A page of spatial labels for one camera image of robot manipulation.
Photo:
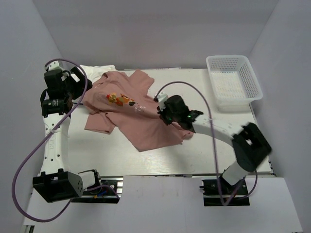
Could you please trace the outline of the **pink printed t shirt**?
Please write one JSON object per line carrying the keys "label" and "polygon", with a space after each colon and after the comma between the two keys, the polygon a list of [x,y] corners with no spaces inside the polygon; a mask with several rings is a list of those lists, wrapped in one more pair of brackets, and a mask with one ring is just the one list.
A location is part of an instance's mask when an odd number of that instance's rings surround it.
{"label": "pink printed t shirt", "polygon": [[193,133],[177,123],[165,125],[158,103],[148,96],[154,79],[141,70],[130,76],[109,71],[88,90],[82,103],[89,111],[85,129],[110,134],[115,127],[140,152],[181,144]]}

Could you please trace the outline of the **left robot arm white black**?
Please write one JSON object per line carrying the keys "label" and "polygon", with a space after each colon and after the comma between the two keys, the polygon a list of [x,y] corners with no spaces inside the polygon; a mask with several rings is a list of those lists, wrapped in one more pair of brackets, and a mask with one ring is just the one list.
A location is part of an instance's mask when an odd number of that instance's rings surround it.
{"label": "left robot arm white black", "polygon": [[47,85],[40,97],[45,125],[44,160],[33,188],[48,202],[79,198],[89,190],[97,194],[103,182],[95,169],[74,173],[69,167],[68,132],[73,100],[92,87],[92,82],[77,67],[71,70],[49,68],[44,73]]}

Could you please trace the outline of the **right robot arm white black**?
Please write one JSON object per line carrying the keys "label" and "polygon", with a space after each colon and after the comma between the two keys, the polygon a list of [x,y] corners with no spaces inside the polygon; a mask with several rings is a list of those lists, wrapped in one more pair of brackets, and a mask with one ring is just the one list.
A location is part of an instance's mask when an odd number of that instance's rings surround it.
{"label": "right robot arm white black", "polygon": [[224,193],[232,193],[238,182],[255,172],[272,151],[255,123],[239,126],[211,119],[201,111],[190,110],[179,95],[158,94],[154,100],[166,125],[177,123],[184,130],[214,137],[233,148],[236,161],[220,175],[219,187]]}

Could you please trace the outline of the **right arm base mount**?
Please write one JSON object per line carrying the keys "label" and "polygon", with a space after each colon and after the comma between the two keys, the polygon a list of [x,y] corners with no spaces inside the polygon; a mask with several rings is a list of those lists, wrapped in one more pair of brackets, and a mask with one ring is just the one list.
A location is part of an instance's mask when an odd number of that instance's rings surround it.
{"label": "right arm base mount", "polygon": [[[203,192],[203,201],[205,207],[221,207],[223,206],[220,200],[217,180],[216,179],[207,179],[202,180],[200,186],[201,191]],[[222,184],[222,195],[224,202],[226,202],[232,195],[235,187],[228,188]],[[242,186],[239,188],[233,199],[230,201],[228,206],[249,206],[250,201],[249,197],[245,197],[248,194],[248,188],[246,182],[243,181]]]}

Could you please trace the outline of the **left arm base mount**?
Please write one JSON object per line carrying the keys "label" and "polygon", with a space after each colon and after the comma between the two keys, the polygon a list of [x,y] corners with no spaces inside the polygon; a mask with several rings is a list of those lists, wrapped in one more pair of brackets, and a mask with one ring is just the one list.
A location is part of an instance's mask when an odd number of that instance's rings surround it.
{"label": "left arm base mount", "polygon": [[94,204],[117,204],[121,198],[123,188],[123,177],[102,177],[101,185],[93,191],[85,190],[80,198],[74,199],[73,203]]}

